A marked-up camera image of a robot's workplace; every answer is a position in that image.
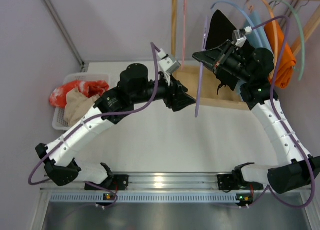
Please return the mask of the purple hanger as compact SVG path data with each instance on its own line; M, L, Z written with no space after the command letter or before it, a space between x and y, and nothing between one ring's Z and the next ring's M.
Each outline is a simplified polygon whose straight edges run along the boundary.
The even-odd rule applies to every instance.
M203 38L202 38L202 43L201 43L201 50L202 51L204 51L206 49L207 37L208 37L208 16L206 16L205 22L204 22ZM194 113L195 118L197 118L198 115L199 115L203 74L204 74L204 64L200 63L198 86L197 86L197 95L196 95L196 104L195 104L195 113Z

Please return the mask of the beige trousers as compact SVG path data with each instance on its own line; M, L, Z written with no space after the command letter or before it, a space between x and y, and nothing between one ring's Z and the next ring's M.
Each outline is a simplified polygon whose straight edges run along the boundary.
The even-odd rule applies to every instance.
M78 88L73 88L66 94L66 106L64 108L64 121L69 127L74 126L85 116L88 110L94 105L100 96L98 94L91 97L85 96Z

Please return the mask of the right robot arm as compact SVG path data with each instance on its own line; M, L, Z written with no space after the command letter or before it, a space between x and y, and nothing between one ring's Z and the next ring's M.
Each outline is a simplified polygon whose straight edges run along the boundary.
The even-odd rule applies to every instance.
M290 126L277 93L268 80L274 68L274 56L267 48L256 48L248 56L234 42L193 53L216 77L230 74L242 80L240 95L263 126L277 156L277 166L253 162L236 166L238 184L251 182L269 185L282 194L310 185L320 172L320 158L314 157L301 144Z

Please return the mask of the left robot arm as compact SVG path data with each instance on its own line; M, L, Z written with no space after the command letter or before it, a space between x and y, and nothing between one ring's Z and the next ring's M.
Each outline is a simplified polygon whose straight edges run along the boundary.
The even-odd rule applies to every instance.
M144 64L130 64L121 72L117 86L104 92L78 123L57 140L36 146L35 150L50 180L57 186L79 181L108 187L113 182L114 174L107 164L76 160L76 155L90 141L136 113L136 104L163 100L168 108L177 112L196 102L179 80L172 78L167 83L160 72L153 81L148 78L148 73Z

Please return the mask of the black trousers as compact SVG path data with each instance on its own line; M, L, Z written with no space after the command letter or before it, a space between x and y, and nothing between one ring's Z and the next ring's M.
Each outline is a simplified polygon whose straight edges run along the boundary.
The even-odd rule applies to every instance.
M224 49L225 41L232 41L232 33L234 30L236 30L236 27L228 17L221 10L216 10L211 18L205 49L210 50L220 47L220 45L222 45L221 49ZM250 91L248 85L236 76L225 70L221 70L214 74L223 85L228 85L232 90L241 94L242 97L244 94L249 95Z

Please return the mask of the light blue trousers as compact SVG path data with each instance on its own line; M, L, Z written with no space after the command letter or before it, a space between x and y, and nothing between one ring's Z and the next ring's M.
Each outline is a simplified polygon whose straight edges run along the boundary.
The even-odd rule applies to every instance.
M249 15L252 25L256 26L262 23L259 13L253 10ZM263 27L255 29L251 34L247 36L247 43L250 43L254 48L264 47L272 50L269 40L267 38L266 32Z

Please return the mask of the orange trousers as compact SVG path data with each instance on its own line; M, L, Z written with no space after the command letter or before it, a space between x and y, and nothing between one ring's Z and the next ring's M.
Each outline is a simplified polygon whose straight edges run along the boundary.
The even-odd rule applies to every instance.
M278 24L278 22L277 21L273 21L273 22L275 22L276 28L277 28L277 35L278 35L278 38L277 38L278 54L277 54L277 56L279 57L285 36L284 36L284 33L283 33L282 29L280 28L280 25ZM267 23L264 27L266 36L269 40L269 43L270 43L272 50L275 49L275 39L276 39L275 34L274 34L273 22ZM296 65L296 63L297 63L297 60L296 60L290 46L288 45L288 43L286 43L284 53L282 55L279 69L278 69L277 76L276 76L275 85L277 87L284 89L289 85L291 78L293 76L293 73L294 73L293 67Z

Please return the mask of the orange hanger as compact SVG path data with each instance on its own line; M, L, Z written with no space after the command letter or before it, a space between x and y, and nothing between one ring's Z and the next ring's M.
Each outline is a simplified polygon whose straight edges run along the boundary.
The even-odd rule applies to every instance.
M254 7L250 6L248 8L249 8L249 14L250 14L254 10ZM244 26L248 26L248 25L249 23L246 20ZM272 51L274 54L274 64L276 65L278 61L278 33L277 33L277 27L275 22L273 22L273 30L274 30L274 36L275 36L275 49L270 51Z

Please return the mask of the blue hanger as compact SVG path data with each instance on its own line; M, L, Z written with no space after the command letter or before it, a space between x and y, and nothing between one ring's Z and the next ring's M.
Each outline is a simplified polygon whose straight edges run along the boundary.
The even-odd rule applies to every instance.
M262 42L262 39L257 31L257 29L254 29L254 23L253 21L251 20L251 18L249 17L249 15L244 11L243 8L241 8L237 3L233 2L233 1L230 1L230 0L218 0L218 1L215 1L212 6L211 6L211 10L214 9L214 7L216 6L216 4L218 3L225 3L225 4L228 4L228 5L231 5L233 6L234 8L236 8L244 17L245 19L248 21L249 25L246 26L245 28L248 29L249 27L251 27L251 33L254 34L255 36L255 39L257 40L257 43L258 43L258 46L259 47L263 47L263 42Z

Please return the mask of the pink hanger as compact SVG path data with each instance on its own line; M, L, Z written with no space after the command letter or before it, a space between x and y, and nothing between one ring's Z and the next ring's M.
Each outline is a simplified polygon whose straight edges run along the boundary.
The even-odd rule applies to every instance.
M187 25L187 7L188 0L183 0L183 39L182 39L182 58L181 58L181 69L185 67L186 58L186 25Z

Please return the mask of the green hanger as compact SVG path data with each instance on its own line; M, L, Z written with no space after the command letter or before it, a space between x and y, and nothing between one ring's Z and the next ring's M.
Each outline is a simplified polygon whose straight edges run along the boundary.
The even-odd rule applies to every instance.
M298 30L299 30L299 39L298 42L300 43L301 46L301 50L300 50L300 54L301 54L301 63L300 63L300 68L298 69L297 67L294 67L293 69L296 71L299 71L299 76L298 76L298 80L300 81L303 77L304 71L305 71L305 65L306 65L306 47L305 47L305 34L304 34L304 30L302 27L302 23L299 17L299 11L302 7L306 6L308 3L310 2L310 0L307 0L307 2L304 5L301 5L299 7L298 10L296 10L291 4L285 2L285 4L287 5L287 7L291 10L291 12L293 13L294 17L295 17L295 21L297 23L298 26Z

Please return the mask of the wooden clothes rack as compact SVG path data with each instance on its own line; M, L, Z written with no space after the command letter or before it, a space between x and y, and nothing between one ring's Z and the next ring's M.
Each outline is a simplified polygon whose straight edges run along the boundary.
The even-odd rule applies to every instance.
M177 15L178 15L178 0L172 0L171 4L171 52L176 54L177 44ZM317 8L303 29L305 40L308 40L315 29L320 24L320 9ZM193 97L197 96L198 84L196 80L200 78L200 66L196 63L189 65L187 63L173 74L178 80L186 84L189 92ZM215 95L211 92L214 87L218 86L218 79L209 70L204 71L204 85L202 89L204 93L197 97L200 104L211 107L223 107L237 110L248 110L245 102L241 101L240 97L231 90L222 90L220 95Z

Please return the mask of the red white cloth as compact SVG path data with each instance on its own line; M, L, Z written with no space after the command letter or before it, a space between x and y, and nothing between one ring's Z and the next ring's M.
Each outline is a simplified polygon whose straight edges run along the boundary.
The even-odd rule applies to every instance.
M49 102L52 106L64 108L67 105L67 93L73 89L78 89L89 98L94 95L101 96L109 88L110 85L106 80L74 80L55 88L49 97Z

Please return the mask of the white plastic basket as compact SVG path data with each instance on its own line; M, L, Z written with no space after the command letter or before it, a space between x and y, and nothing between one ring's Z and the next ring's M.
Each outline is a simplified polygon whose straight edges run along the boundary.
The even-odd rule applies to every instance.
M83 80L83 81L96 81L96 80L105 80L109 85L110 88L116 86L116 81L113 77L111 77L107 73L88 73L88 72L80 72L69 74L65 77L63 84L74 81L74 80ZM55 130L69 130L69 125L64 120L65 109L56 107L53 115L52 120L52 127Z

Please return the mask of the aluminium rail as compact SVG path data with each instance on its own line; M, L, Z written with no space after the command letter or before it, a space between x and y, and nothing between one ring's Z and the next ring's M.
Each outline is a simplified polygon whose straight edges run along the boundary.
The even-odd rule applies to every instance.
M221 191L218 186L218 174L235 174L229 172L116 172L115 174L129 175L128 191L139 190L213 190ZM240 186L239 190L263 190L258 183L250 183L246 187Z

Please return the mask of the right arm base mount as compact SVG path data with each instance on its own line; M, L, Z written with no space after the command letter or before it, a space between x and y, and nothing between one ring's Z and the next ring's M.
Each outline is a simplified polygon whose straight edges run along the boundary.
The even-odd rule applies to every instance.
M232 174L218 174L217 175L218 188L221 191L239 190L238 180Z

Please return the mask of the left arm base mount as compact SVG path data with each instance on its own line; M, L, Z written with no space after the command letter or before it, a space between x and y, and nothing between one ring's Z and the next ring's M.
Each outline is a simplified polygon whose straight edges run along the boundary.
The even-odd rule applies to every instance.
M129 184L129 175L126 174L115 174L113 177L108 177L99 187L108 190L126 190Z

